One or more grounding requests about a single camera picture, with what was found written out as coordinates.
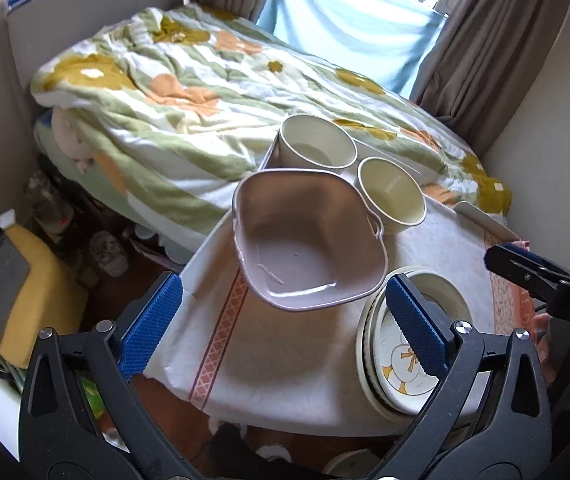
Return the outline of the person's right hand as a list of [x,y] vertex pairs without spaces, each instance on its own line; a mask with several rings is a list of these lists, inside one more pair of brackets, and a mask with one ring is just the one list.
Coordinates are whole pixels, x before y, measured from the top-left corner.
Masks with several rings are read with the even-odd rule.
[[548,386],[557,382],[562,364],[568,364],[570,349],[570,323],[553,318],[548,313],[537,313],[533,318],[543,376]]

